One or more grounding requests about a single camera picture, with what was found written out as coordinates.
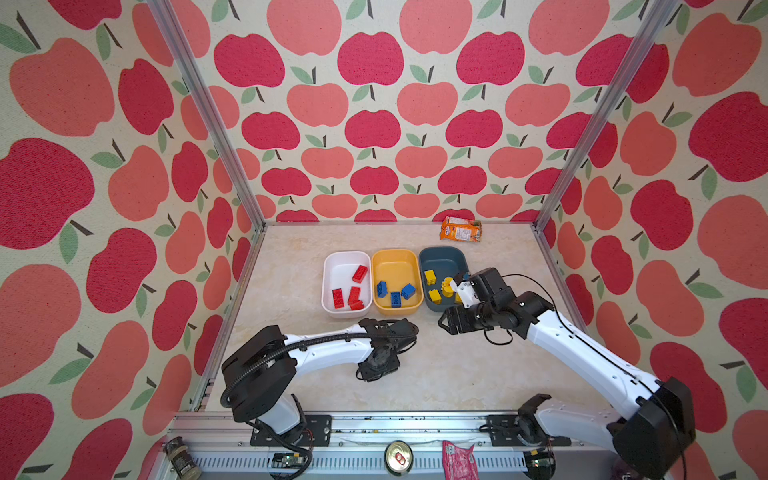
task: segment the blue lego brick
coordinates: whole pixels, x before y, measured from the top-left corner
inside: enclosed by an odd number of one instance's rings
[[[400,295],[402,295],[402,298],[409,299],[416,293],[416,287],[411,285],[410,283],[402,288],[402,292],[400,292]]]
[[[378,295],[379,298],[384,298],[386,294],[387,294],[386,282],[382,280],[379,282],[378,285],[376,285],[376,295]]]

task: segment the snack bag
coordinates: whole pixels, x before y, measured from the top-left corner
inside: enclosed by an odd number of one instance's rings
[[[479,242],[481,235],[482,224],[478,220],[446,217],[442,221],[440,240],[447,238],[458,242]]]

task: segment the red lego brick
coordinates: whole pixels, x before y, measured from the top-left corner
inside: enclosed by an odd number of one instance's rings
[[[360,287],[359,286],[353,286],[352,289],[349,291],[349,299],[347,299],[347,304],[352,305],[354,302],[359,300],[360,298]]]
[[[344,294],[341,293],[340,288],[333,291],[333,306],[336,308],[344,308]]]
[[[366,273],[368,273],[368,267],[360,265],[357,267],[357,271],[352,276],[352,281],[355,283],[362,283],[362,279],[366,277]]]

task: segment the apple wallpaper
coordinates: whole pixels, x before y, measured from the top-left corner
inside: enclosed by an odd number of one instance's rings
[[[0,479],[143,480],[253,227],[146,3],[9,0],[0,44]]]
[[[701,480],[768,478],[766,14],[680,3],[549,230],[590,334],[691,388]]]
[[[193,2],[210,21],[198,68],[271,223],[532,220],[647,9],[625,13],[625,0]],[[199,40],[188,38],[194,50]],[[654,54],[632,102],[660,87],[654,73],[669,58]],[[207,136],[192,115],[185,122]],[[611,125],[594,161],[616,148]]]

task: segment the marble floor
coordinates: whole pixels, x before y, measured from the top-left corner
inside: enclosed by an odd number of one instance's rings
[[[311,334],[355,323],[328,317],[320,304],[323,261],[341,250],[362,250],[372,257],[387,248],[407,248],[418,255],[425,247],[458,247],[472,272],[495,266],[502,275],[535,278],[567,315],[529,225],[483,225],[480,243],[440,240],[439,231],[435,224],[269,226],[224,358],[267,325],[277,324],[283,333]],[[546,296],[529,280],[506,280],[517,294],[532,290]],[[368,316],[382,318],[375,306]],[[437,326],[438,319],[439,314],[424,304],[409,316],[420,328],[419,341],[400,356],[397,372],[365,383],[355,378],[356,366],[334,366],[295,378],[286,393],[295,393],[308,411],[516,409],[539,392],[585,405],[607,405],[581,377],[540,347],[519,337],[511,345],[493,346],[481,332],[450,336]],[[501,342],[506,333],[496,330],[489,336]],[[218,402],[223,388],[219,374],[206,410],[226,410]]]

